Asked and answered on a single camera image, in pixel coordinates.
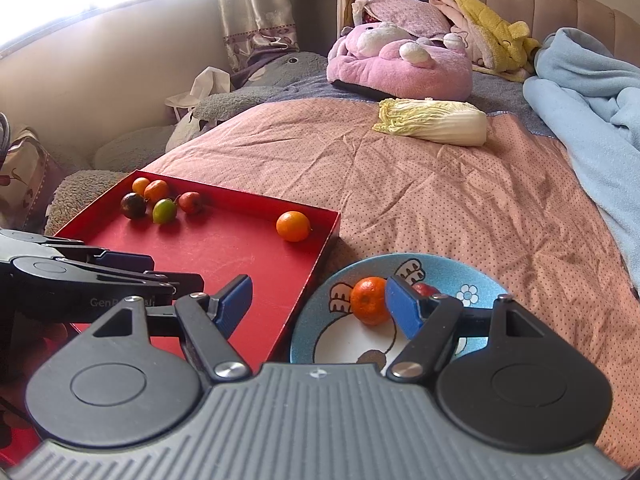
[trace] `pink dotted bedspread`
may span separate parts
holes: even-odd
[[[264,104],[147,168],[342,213],[324,275],[394,251],[472,265],[595,363],[614,405],[598,445],[640,462],[640,304],[564,147],[516,117],[489,118],[481,148],[371,129],[378,105],[334,99]]]

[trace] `blue gripper pad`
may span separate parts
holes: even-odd
[[[386,280],[385,304],[396,325],[408,340],[413,339],[423,325],[416,297],[403,290],[396,280]]]
[[[240,320],[251,306],[254,282],[246,274],[238,276],[214,298],[218,300],[218,313],[214,323],[220,333],[229,339]]]

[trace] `red tray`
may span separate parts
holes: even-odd
[[[162,178],[175,194],[197,191],[207,206],[193,216],[180,211],[177,221],[165,225],[153,224],[150,218],[129,220],[120,213],[120,200],[140,176]],[[276,232],[278,216],[290,210],[303,212],[311,222],[313,231],[302,242],[286,242]],[[273,354],[339,229],[340,213],[327,209],[135,171],[81,211],[57,236],[149,254],[156,270],[197,272],[210,294],[238,274],[248,274],[254,282],[254,301],[229,341],[257,370]],[[153,343],[181,354],[171,338],[153,338]]]

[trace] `pillow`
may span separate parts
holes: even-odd
[[[391,22],[418,38],[442,40],[451,32],[451,25],[440,10],[420,0],[356,0],[353,23],[361,25],[366,12],[379,22]]]

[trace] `green lime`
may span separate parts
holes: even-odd
[[[168,198],[159,200],[154,206],[154,224],[168,224],[175,219],[177,212],[178,208],[172,200]]]

